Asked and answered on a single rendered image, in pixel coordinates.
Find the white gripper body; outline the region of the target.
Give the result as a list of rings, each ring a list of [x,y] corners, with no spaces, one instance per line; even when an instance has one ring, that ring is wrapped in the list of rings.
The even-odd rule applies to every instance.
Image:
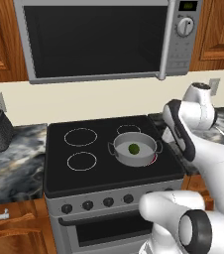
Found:
[[[172,136],[172,133],[170,132],[169,128],[167,127],[163,133],[162,139],[166,142],[166,143],[171,143],[174,142],[174,138]]]

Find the grey metal pot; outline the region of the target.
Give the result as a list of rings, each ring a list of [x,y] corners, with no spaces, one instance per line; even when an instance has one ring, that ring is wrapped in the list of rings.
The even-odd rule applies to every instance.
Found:
[[[133,143],[140,147],[137,155],[132,155],[128,150]],[[154,162],[163,151],[163,144],[142,132],[126,132],[118,135],[112,143],[108,143],[108,151],[121,164],[138,168]]]

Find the green lime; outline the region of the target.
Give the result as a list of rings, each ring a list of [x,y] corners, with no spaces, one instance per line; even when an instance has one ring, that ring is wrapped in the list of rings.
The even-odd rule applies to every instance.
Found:
[[[140,152],[140,147],[138,144],[133,143],[128,147],[128,150],[132,155],[137,155]]]

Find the wooden base cupboard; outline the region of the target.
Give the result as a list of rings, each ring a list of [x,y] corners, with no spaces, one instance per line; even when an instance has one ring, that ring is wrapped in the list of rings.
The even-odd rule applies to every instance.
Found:
[[[214,207],[214,200],[210,196],[209,191],[202,179],[201,175],[188,176],[185,175],[183,177],[183,182],[181,185],[181,189],[183,191],[197,191],[199,192],[205,202],[205,209],[212,210]]]

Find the black hob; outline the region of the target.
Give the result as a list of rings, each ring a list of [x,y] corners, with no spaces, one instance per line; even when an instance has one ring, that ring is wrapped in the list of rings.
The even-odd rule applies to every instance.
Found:
[[[44,192],[48,198],[180,180],[184,167],[172,149],[159,144],[157,159],[128,167],[111,155],[108,144],[121,133],[161,135],[146,115],[53,123],[47,130]]]

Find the white microwave dial knob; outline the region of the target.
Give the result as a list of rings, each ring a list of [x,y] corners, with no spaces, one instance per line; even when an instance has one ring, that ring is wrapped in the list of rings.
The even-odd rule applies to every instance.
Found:
[[[187,37],[193,30],[194,22],[191,18],[182,18],[177,24],[176,31],[181,37]]]

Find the silver microwave oven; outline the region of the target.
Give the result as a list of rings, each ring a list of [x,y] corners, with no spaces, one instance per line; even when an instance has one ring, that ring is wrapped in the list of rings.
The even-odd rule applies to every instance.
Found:
[[[158,78],[168,0],[13,0],[32,84]],[[166,77],[189,71],[202,0],[176,0]],[[181,37],[182,18],[194,22]]]

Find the wooden drawer front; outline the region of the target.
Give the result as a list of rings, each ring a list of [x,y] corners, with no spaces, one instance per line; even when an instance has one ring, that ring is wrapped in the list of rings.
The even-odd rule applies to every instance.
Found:
[[[40,228],[49,219],[43,198],[0,204],[0,214],[9,211],[7,219],[0,219],[0,231],[12,228]]]

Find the wooden base cupboard door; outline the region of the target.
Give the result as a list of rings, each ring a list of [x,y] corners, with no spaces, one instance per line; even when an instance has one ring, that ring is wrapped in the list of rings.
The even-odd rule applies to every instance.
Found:
[[[0,254],[56,254],[56,248],[41,229],[6,229],[0,230]]]

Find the wooden wall cupboard door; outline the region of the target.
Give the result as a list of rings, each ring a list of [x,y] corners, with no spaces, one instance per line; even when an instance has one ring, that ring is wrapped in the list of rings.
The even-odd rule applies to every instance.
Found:
[[[190,71],[224,69],[224,0],[203,0]]]
[[[13,0],[0,0],[0,82],[27,79]]]

